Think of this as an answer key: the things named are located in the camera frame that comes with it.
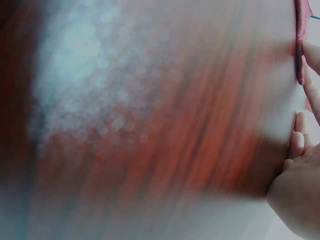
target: red cloth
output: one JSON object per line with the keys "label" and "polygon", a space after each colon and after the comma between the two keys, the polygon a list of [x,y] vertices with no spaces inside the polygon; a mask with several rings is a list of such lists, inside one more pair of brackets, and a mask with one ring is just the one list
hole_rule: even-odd
{"label": "red cloth", "polygon": [[309,0],[295,0],[295,17],[296,17],[296,78],[300,85],[305,84],[305,77],[302,63],[302,41],[308,36],[309,18],[313,12],[309,5]]}

